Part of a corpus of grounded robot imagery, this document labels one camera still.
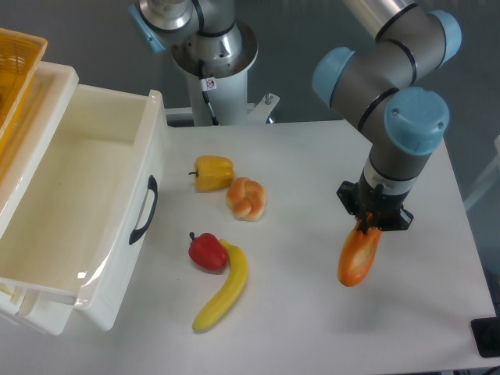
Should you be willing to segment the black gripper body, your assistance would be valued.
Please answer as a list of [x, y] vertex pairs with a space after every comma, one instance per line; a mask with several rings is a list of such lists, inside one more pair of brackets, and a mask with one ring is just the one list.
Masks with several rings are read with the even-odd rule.
[[362, 174], [359, 181], [343, 181], [337, 190], [342, 205], [348, 214], [357, 220], [380, 217], [381, 231], [407, 230], [413, 221], [413, 214], [404, 208], [403, 202], [409, 193], [388, 195], [383, 184], [369, 185]]

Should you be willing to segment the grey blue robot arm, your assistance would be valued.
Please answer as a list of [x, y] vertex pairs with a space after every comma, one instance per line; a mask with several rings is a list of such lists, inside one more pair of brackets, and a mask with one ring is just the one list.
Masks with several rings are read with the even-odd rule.
[[[403, 203], [449, 122], [442, 97], [416, 82], [457, 53], [461, 30], [452, 15], [424, 12], [412, 1], [347, 7], [375, 48], [367, 55], [331, 50], [315, 68], [312, 87], [372, 148], [359, 181], [342, 183], [337, 196], [361, 233], [406, 230], [413, 216]], [[171, 51], [184, 72], [196, 125], [249, 123], [247, 72], [258, 46], [234, 2], [138, 1], [129, 14], [149, 48]]]

